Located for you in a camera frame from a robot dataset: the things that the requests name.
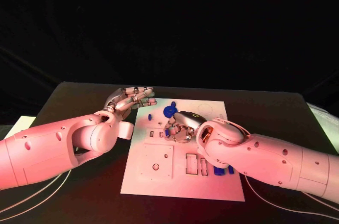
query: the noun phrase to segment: cable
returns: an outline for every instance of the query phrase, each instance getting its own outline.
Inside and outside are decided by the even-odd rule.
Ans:
[[[36,192],[33,193],[26,199],[23,199],[20,202],[17,202],[16,204],[13,204],[12,206],[9,206],[7,208],[4,208],[3,210],[0,210],[0,213],[4,212],[6,210],[12,209],[15,206],[17,206],[19,204],[22,204],[25,201],[28,201],[32,197],[35,197],[56,181],[56,179],[61,177],[61,175],[51,181],[51,183]]]
[[[339,208],[335,208],[333,206],[330,206],[326,202],[320,201],[316,197],[313,197],[312,195],[309,195],[307,193],[305,193],[312,199],[315,199],[320,204],[326,205],[328,207],[330,207],[332,209],[335,209],[336,211],[339,211]]]
[[[33,206],[32,208],[29,208],[29,209],[28,209],[26,211],[23,211],[22,213],[13,215],[12,217],[2,219],[0,222],[4,221],[4,220],[9,220],[10,218],[15,218],[16,216],[25,214],[26,212],[29,212],[33,208],[36,208],[36,207],[52,197],[52,195],[54,195],[54,194],[58,192],[58,190],[61,189],[61,187],[62,187],[62,185],[64,185],[64,183],[65,183],[65,181],[67,181],[67,179],[68,179],[68,176],[69,176],[71,171],[72,171],[72,170],[69,170],[68,175],[67,175],[67,177],[65,177],[65,179],[64,179],[62,184],[61,184],[59,187],[56,188],[55,192],[49,195],[49,197],[48,197],[36,206]]]
[[[248,180],[247,180],[247,176],[245,176],[245,181],[247,181],[247,184],[248,184],[250,188],[253,189],[253,186],[251,186],[251,184],[250,184],[250,182],[248,182]],[[254,192],[254,194],[258,196],[258,198],[260,198],[264,202],[267,202],[270,205],[273,205],[273,206],[277,207],[277,208],[281,208],[281,209],[284,209],[284,210],[287,210],[287,211],[290,211],[290,212],[294,212],[294,213],[313,214],[313,215],[323,216],[323,217],[326,217],[326,218],[332,218],[332,219],[335,219],[335,220],[339,220],[339,218],[335,218],[335,217],[332,217],[332,216],[329,216],[329,215],[325,215],[325,214],[320,214],[320,213],[312,213],[312,212],[305,212],[305,211],[292,210],[292,209],[289,209],[289,208],[283,208],[283,207],[277,206],[274,203],[268,202],[268,201],[258,195],[258,193],[255,192],[254,189],[253,189],[253,192]]]

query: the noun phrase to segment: small blue part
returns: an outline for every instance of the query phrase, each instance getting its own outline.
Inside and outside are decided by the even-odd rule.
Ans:
[[[225,169],[221,169],[221,168],[214,166],[214,174],[217,176],[224,176],[225,175]]]
[[[176,104],[175,102],[170,103],[169,106],[165,107],[165,117],[170,118],[173,114],[178,112],[178,109],[175,108]]]
[[[230,174],[235,174],[235,170],[231,165],[228,166],[228,172],[230,172]]]

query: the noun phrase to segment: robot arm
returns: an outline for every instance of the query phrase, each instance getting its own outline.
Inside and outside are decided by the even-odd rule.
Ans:
[[[228,123],[215,118],[193,130],[198,153],[208,162],[219,168],[231,165],[261,182],[339,203],[339,157],[276,138],[245,133],[241,126]]]
[[[108,152],[117,137],[130,139],[133,124],[123,122],[131,108],[156,105],[153,88],[118,89],[104,110],[29,128],[0,141],[0,189],[55,177]],[[75,153],[74,147],[85,152]]]

